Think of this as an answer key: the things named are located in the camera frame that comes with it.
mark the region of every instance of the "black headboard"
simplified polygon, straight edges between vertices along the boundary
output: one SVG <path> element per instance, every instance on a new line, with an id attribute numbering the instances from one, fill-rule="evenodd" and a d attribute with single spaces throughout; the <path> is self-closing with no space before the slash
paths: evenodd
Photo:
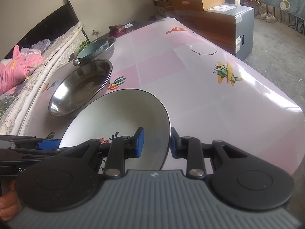
<path id="1" fill-rule="evenodd" d="M 69 28 L 75 26 L 78 22 L 79 20 L 70 1 L 66 0 L 65 5 L 61 6 L 39 22 L 17 43 L 17 45 L 21 49 L 22 47 L 31 48 L 32 45 L 44 39 L 49 39 L 52 42 L 54 39 L 66 33 Z M 13 49 L 14 48 L 6 55 L 6 59 L 10 59 L 13 56 Z"/>

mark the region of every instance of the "beige wall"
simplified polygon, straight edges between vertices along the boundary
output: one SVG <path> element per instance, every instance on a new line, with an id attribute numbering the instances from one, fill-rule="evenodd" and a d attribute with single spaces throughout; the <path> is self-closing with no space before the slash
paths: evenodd
<path id="1" fill-rule="evenodd" d="M 63 5 L 64 0 L 0 0 L 0 59 L 10 51 L 28 31 L 50 13 Z M 147 21 L 154 11 L 152 0 L 70 0 L 85 25 L 90 39 L 94 28 L 101 34 L 109 25 L 131 20 Z"/>

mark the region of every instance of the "silver rivet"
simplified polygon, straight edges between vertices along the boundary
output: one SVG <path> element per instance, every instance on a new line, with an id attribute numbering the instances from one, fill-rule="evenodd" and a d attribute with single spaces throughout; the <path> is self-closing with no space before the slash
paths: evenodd
<path id="1" fill-rule="evenodd" d="M 204 171 L 202 169 L 191 169 L 189 173 L 194 177 L 201 177 L 204 175 Z"/>
<path id="2" fill-rule="evenodd" d="M 117 177 L 121 172 L 118 169 L 108 169 L 106 170 L 106 175 L 110 177 Z"/>

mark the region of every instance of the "white plate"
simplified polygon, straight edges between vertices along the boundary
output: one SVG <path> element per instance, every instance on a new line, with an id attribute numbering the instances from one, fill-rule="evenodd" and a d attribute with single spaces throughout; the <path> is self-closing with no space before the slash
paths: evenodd
<path id="1" fill-rule="evenodd" d="M 89 139 L 111 142 L 113 136 L 133 136 L 138 127 L 144 128 L 142 154 L 138 159 L 127 159 L 126 169 L 161 169 L 168 152 L 170 120 L 163 104 L 143 90 L 114 91 L 89 104 L 72 121 L 59 147 Z"/>

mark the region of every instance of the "human hand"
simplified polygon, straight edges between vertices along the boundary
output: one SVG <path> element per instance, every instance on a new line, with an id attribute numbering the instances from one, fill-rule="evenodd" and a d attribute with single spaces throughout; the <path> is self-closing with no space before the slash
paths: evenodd
<path id="1" fill-rule="evenodd" d="M 0 197 L 0 217 L 8 221 L 12 219 L 21 209 L 17 193 L 15 191 L 15 180 L 9 184 L 10 191 Z"/>

